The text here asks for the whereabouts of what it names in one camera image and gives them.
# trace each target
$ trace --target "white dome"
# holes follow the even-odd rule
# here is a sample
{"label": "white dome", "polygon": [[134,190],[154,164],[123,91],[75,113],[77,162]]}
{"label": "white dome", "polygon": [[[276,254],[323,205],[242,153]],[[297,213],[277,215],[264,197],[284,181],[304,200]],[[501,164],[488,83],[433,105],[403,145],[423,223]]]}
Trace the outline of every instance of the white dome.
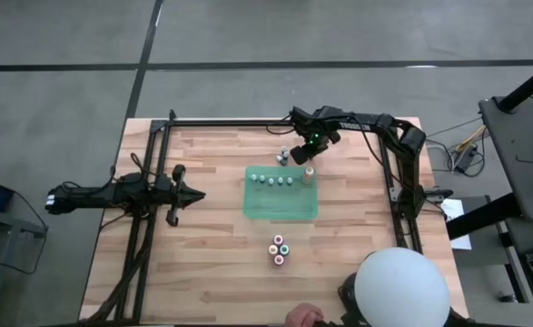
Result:
{"label": "white dome", "polygon": [[371,254],[355,278],[355,299],[373,327],[441,327],[449,315],[449,290],[436,265],[408,249]]}

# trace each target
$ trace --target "human hand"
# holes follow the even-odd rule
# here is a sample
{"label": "human hand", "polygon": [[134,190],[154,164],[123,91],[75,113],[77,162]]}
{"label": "human hand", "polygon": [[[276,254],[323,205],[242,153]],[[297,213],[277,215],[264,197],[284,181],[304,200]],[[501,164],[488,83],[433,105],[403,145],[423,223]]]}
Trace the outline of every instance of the human hand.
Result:
{"label": "human hand", "polygon": [[312,304],[301,303],[288,312],[284,327],[312,327],[323,318],[321,309]]}

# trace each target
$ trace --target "wooden tabletop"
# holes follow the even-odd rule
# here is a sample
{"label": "wooden tabletop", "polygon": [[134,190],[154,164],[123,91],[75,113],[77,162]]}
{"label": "wooden tabletop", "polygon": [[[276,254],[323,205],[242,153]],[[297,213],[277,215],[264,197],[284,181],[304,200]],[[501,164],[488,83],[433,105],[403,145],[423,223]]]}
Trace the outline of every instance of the wooden tabletop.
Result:
{"label": "wooden tabletop", "polygon": [[[405,119],[419,126],[419,119]],[[143,160],[150,122],[127,122],[117,174],[136,171],[131,152]],[[377,139],[369,137],[379,154]],[[165,222],[167,207],[159,211],[142,323],[283,323],[286,313],[300,302],[321,307],[326,321],[340,322],[344,309],[337,287],[358,270],[367,254],[395,246],[383,170],[360,132],[341,131],[341,141],[311,162],[319,181],[316,219],[293,223],[245,217],[246,166],[276,165],[275,155],[283,145],[302,142],[296,134],[273,135],[260,127],[172,128],[165,172],[171,174],[176,164],[184,164],[185,182],[207,195],[178,212],[176,228]],[[434,185],[425,147],[420,182],[424,187]],[[104,221],[120,213],[107,210]],[[119,281],[130,221],[123,218],[100,233],[81,318],[95,312]],[[442,217],[422,212],[418,225],[424,254],[445,276],[452,307],[466,317]],[[268,254],[275,234],[282,234],[291,247],[282,267],[272,265]],[[133,306],[133,292],[134,288],[128,308]]]}

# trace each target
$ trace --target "concrete floor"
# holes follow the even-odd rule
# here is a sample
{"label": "concrete floor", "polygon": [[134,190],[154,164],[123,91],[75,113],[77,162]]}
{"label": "concrete floor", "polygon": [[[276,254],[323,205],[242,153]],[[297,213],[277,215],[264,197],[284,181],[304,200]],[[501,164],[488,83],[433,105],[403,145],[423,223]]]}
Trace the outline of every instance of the concrete floor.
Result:
{"label": "concrete floor", "polygon": [[[153,0],[2,0],[0,64],[136,64],[152,9]],[[533,1],[167,1],[150,62],[533,59],[533,19],[524,17],[533,17]],[[281,116],[292,105],[331,104],[418,116],[429,134],[478,117],[479,100],[532,74],[533,66],[147,72],[135,115]],[[101,212],[51,216],[44,198],[64,180],[106,179],[134,79],[134,71],[0,73],[0,183],[24,194],[50,225],[38,272],[5,283],[0,326],[75,321]],[[477,127],[434,139],[455,144]],[[458,196],[507,193],[489,140],[486,147],[480,177],[436,173],[438,184]],[[442,153],[430,159],[444,166]],[[483,309],[506,288],[487,284],[498,270],[459,270],[470,315],[502,323],[509,312],[498,310],[506,309]]]}

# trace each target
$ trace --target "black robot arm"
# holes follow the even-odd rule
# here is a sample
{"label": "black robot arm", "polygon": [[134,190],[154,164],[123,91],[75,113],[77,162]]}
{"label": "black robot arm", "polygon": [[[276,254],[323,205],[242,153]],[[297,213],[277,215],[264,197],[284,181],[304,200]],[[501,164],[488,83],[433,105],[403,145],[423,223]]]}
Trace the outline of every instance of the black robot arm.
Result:
{"label": "black robot arm", "polygon": [[290,121],[294,131],[304,138],[305,144],[291,150],[297,164],[329,148],[329,141],[335,144],[341,140],[338,130],[352,130],[376,134],[390,149],[397,160],[401,181],[399,197],[400,216],[416,218],[425,201],[423,188],[419,184],[419,154],[426,135],[412,123],[396,119],[389,114],[345,113],[339,108],[323,106],[313,114],[293,107]]}
{"label": "black robot arm", "polygon": [[176,209],[203,199],[205,193],[193,190],[183,181],[185,167],[178,164],[172,178],[165,173],[151,184],[145,173],[129,173],[101,187],[71,187],[66,183],[50,190],[45,209],[51,214],[70,213],[78,208],[123,208],[133,217],[144,217],[151,205],[170,204],[167,223],[177,226]]}

